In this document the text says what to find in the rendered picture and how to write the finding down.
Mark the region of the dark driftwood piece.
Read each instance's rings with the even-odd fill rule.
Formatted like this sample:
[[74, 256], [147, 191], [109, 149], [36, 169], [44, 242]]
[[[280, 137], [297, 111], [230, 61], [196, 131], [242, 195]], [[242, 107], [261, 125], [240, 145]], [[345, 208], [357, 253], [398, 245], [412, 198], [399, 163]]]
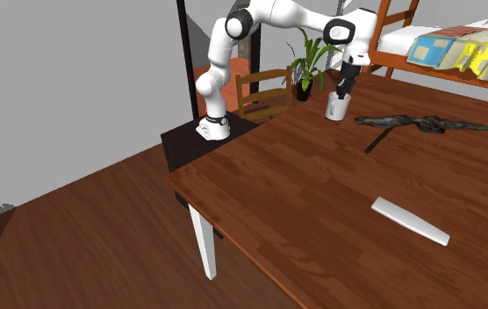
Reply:
[[365, 125], [385, 129], [415, 125], [423, 133], [445, 133], [447, 130], [488, 131], [488, 126], [482, 124], [441, 119], [436, 115], [421, 118], [413, 118], [403, 114], [381, 117], [357, 117], [355, 118], [355, 123], [359, 126]]

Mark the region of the white mug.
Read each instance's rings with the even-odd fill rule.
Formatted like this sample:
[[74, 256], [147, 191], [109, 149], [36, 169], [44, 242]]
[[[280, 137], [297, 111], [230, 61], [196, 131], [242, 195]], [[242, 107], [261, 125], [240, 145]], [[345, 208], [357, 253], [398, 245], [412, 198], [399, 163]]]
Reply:
[[342, 121], [345, 118], [351, 96], [346, 94], [343, 99], [332, 91], [329, 93], [325, 117], [332, 121]]

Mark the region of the green potted plant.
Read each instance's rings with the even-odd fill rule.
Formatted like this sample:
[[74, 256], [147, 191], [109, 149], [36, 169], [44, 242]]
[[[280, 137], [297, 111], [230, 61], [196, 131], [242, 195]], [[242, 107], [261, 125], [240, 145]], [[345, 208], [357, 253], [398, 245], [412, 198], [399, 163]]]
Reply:
[[296, 58], [291, 63], [291, 68], [301, 69], [301, 75], [297, 82], [297, 100], [305, 102], [312, 92], [314, 82], [317, 82], [319, 89], [323, 90], [323, 73], [316, 67], [319, 58], [328, 51], [340, 52], [341, 50], [327, 43], [322, 48], [319, 48], [319, 43], [323, 40], [322, 38], [309, 39], [303, 28], [299, 27], [298, 29], [304, 36], [305, 56]]

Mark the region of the dark green stick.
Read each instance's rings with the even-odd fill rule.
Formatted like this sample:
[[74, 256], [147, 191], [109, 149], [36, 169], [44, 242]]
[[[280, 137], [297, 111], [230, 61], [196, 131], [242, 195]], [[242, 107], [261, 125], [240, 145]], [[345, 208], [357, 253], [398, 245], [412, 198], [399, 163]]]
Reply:
[[365, 148], [364, 153], [369, 154], [393, 129], [394, 127], [386, 128]]

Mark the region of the white flat remote control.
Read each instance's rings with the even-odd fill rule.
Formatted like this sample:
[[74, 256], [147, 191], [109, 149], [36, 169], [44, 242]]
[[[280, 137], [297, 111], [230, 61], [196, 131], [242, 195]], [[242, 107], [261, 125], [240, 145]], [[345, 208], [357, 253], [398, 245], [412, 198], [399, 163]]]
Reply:
[[371, 205], [371, 209], [408, 230], [442, 246], [447, 246], [449, 244], [450, 236], [441, 229], [384, 198], [378, 197]]

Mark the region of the black door frame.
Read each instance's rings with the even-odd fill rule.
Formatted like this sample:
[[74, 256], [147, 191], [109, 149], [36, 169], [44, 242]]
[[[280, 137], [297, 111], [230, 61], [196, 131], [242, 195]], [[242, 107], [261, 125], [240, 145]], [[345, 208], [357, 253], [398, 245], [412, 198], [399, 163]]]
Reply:
[[199, 113], [198, 113], [198, 105], [197, 105], [197, 94], [196, 94], [194, 71], [192, 65], [190, 37], [189, 37], [189, 28], [187, 22], [187, 13], [185, 9], [185, 1], [176, 0], [176, 7], [177, 7], [180, 33], [181, 33], [181, 39], [183, 45], [183, 55], [184, 55], [186, 76], [187, 76], [187, 82], [188, 82], [188, 88], [190, 94], [191, 112], [192, 112], [192, 117], [194, 119], [198, 119]]

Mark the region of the wooden chair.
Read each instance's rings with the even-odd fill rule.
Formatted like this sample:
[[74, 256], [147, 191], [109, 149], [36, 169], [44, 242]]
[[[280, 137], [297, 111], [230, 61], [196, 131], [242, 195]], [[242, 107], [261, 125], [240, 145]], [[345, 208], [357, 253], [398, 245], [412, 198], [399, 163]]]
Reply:
[[[257, 83], [260, 81], [266, 81], [266, 80], [270, 80], [282, 76], [286, 78], [285, 88], [262, 90], [256, 93], [250, 93], [247, 96], [244, 96], [242, 94], [242, 86], [244, 84]], [[289, 111], [292, 107], [291, 66], [287, 66], [286, 69], [271, 69], [271, 70], [262, 71], [258, 73], [251, 73], [245, 76], [236, 75], [235, 82], [236, 82], [236, 89], [237, 89], [238, 116], [241, 119], [247, 119], [247, 120], [262, 119], [262, 118], [274, 116]], [[275, 105], [275, 106], [261, 109], [259, 111], [251, 111], [245, 113], [244, 110], [245, 104], [250, 104], [255, 101], [262, 101], [264, 99], [273, 98], [273, 97], [284, 97], [285, 105]]]

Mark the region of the wooden table with white legs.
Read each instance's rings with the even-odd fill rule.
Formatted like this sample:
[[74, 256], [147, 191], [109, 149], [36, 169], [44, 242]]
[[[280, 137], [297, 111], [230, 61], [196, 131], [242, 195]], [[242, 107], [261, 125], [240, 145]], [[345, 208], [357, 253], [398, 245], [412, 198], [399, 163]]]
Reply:
[[[488, 131], [423, 133], [357, 117], [436, 115], [488, 126], [488, 102], [359, 76], [345, 119], [327, 96], [256, 127], [168, 183], [304, 309], [488, 309]], [[371, 209], [384, 198], [442, 246]]]

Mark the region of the wooden bunk bed with quilt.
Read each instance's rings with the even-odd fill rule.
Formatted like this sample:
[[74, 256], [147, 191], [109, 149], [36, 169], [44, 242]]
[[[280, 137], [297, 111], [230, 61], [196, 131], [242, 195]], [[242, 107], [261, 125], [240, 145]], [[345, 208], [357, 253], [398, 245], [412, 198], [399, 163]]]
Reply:
[[380, 0], [371, 64], [363, 71], [385, 67], [388, 78], [398, 69], [488, 89], [488, 24], [416, 26], [419, 2], [390, 14], [391, 0]]

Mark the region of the black robot stand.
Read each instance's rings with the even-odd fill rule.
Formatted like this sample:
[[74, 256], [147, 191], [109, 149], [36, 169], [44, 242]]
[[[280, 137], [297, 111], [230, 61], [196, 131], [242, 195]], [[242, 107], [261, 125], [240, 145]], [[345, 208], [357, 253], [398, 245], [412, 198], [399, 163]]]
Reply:
[[182, 166], [222, 147], [231, 140], [259, 126], [250, 120], [241, 119], [235, 113], [228, 111], [226, 118], [230, 126], [230, 135], [223, 140], [206, 140], [197, 132], [199, 121], [203, 118], [204, 116], [199, 119], [193, 119], [190, 122], [161, 134], [161, 143], [169, 172], [180, 169]]

